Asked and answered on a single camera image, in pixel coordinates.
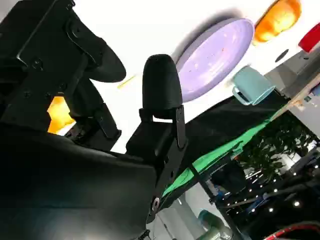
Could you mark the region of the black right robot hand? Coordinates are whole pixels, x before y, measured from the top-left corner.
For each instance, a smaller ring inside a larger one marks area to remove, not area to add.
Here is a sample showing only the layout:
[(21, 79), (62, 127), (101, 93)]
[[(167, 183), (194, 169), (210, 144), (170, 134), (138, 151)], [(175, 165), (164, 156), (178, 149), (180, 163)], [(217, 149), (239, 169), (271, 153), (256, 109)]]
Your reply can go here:
[(0, 23), (0, 237), (136, 240), (184, 157), (180, 80), (167, 54), (142, 76), (141, 122), (121, 131), (93, 81), (126, 69), (72, 0), (20, 0)]

